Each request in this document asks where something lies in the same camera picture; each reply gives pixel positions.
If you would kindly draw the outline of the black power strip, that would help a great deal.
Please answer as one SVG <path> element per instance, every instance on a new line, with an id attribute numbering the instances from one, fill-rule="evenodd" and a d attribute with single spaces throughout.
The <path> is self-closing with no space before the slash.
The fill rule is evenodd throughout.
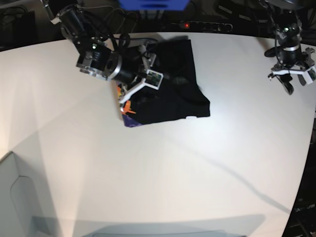
<path id="1" fill-rule="evenodd" d="M 174 29 L 200 33 L 230 33 L 233 25 L 221 22 L 186 21 L 170 24 Z"/>

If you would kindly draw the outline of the blue box overhead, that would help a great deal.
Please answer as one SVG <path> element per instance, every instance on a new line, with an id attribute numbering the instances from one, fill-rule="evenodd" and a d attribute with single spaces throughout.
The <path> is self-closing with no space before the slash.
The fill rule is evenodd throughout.
<path id="1" fill-rule="evenodd" d="M 189 0 L 119 0 L 125 10 L 171 10 L 182 11 Z"/>

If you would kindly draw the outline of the black T-shirt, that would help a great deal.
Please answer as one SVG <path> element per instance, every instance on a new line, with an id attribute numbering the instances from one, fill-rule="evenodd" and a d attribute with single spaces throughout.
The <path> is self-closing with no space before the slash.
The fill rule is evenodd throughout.
<path id="1" fill-rule="evenodd" d="M 157 55 L 153 69 L 164 74 L 159 90 L 145 86 L 131 96 L 121 112 L 126 127 L 210 116 L 210 101 L 201 92 L 197 80 L 192 44 L 189 39 L 150 44 Z M 173 85 L 165 74 L 182 76 L 185 85 Z"/>

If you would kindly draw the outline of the black equipment with white lettering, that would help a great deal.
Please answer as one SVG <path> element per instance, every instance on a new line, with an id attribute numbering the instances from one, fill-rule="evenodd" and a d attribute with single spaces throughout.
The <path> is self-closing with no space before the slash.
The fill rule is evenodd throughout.
<path id="1" fill-rule="evenodd" d="M 282 234 L 284 237 L 316 235 L 316 144 L 310 145 L 299 190 Z"/>

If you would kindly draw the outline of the white side table panel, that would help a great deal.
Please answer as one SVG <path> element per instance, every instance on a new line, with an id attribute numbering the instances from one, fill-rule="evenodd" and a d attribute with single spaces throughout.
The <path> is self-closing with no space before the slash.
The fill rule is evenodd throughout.
<path id="1" fill-rule="evenodd" d="M 41 150 L 9 152 L 0 162 L 0 183 L 9 198 L 22 233 L 28 237 L 75 236 L 77 188 L 70 174 Z"/>

